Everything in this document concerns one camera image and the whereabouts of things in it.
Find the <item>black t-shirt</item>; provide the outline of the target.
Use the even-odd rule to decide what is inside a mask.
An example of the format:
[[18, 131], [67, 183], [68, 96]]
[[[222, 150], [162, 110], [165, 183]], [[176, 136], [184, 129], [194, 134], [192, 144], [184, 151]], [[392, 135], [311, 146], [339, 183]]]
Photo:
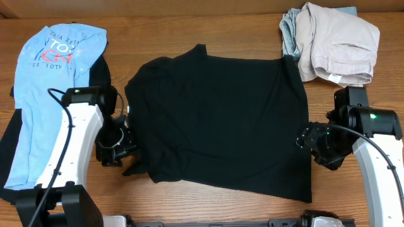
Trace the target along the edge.
[[312, 201], [311, 152], [296, 144], [307, 96], [291, 56], [215, 57], [198, 44], [141, 66], [125, 94], [141, 153], [125, 175]]

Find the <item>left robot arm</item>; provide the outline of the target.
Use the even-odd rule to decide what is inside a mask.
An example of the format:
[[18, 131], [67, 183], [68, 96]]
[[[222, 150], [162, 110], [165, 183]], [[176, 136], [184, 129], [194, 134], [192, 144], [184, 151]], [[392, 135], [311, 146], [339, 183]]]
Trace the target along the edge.
[[21, 190], [16, 210], [23, 226], [133, 226], [128, 215], [104, 216], [86, 191], [93, 146], [105, 154], [103, 163], [119, 166], [134, 148], [124, 118], [113, 119], [113, 86], [69, 88], [57, 99], [62, 124], [45, 170], [33, 189]]

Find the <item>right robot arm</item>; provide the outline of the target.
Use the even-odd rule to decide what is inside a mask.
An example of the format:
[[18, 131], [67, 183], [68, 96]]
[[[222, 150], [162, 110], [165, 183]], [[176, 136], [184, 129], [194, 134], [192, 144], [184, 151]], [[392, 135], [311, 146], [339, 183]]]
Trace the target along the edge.
[[329, 122], [310, 122], [296, 139], [314, 161], [337, 170], [352, 154], [364, 182], [369, 224], [403, 226], [403, 132], [392, 110], [371, 108], [365, 88], [348, 86], [334, 94]]

